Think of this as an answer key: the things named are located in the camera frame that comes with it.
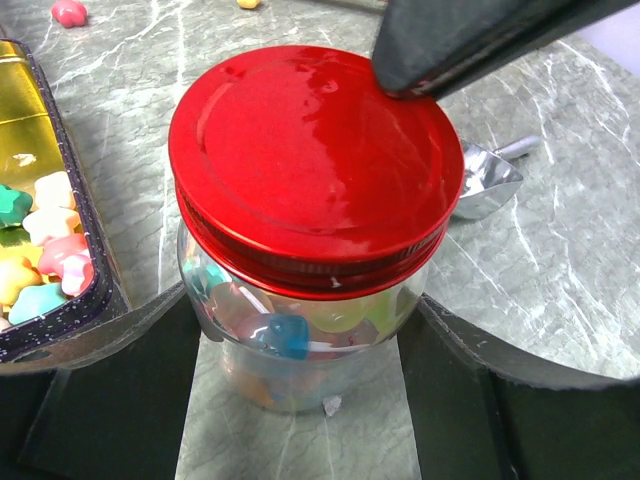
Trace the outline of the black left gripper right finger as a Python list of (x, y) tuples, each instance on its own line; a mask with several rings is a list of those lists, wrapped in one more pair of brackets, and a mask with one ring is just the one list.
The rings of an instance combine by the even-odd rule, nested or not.
[(635, 479), (639, 382), (521, 350), (422, 297), (398, 333), (425, 479)]

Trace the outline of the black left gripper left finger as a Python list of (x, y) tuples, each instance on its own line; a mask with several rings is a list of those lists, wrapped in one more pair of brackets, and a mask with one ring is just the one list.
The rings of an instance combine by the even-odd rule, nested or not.
[(200, 329), (185, 288), (55, 347), (81, 367), (1, 375), (4, 479), (172, 479)]

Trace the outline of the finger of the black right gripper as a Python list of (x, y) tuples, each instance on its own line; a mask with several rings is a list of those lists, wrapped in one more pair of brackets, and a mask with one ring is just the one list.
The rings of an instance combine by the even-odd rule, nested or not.
[(632, 0), (395, 0), (372, 52), (397, 98), (444, 98), (502, 66), (634, 6)]

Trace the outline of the silver metal scoop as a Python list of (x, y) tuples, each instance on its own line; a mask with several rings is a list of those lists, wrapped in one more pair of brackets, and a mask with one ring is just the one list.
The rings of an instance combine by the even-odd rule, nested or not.
[(511, 161), (528, 155), (540, 143), (538, 136), (531, 135), (491, 151), (462, 140), (464, 183), (453, 216), (479, 221), (501, 209), (524, 182)]

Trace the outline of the gold tin of star candies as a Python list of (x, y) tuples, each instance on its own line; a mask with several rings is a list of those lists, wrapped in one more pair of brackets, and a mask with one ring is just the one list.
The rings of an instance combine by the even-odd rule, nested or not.
[(41, 67), (1, 41), (1, 360), (14, 362), (129, 307)]

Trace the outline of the clear glass jar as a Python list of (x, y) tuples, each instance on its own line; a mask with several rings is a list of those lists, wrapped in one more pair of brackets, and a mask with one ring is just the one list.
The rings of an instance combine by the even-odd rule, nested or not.
[(298, 412), (338, 397), (373, 373), (381, 344), (415, 309), (429, 267), (373, 295), (309, 301), (235, 276), (177, 233), (180, 273), (205, 336), (222, 346), (231, 386), (270, 410)]

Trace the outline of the red jar lid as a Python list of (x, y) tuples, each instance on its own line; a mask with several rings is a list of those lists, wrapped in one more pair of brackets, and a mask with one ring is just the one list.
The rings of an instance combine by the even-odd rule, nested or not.
[(460, 140), (434, 100), (392, 99), (368, 59), (317, 46), (208, 70), (174, 112), (168, 153), (199, 246), (253, 285), (306, 300), (409, 278), (464, 183)]

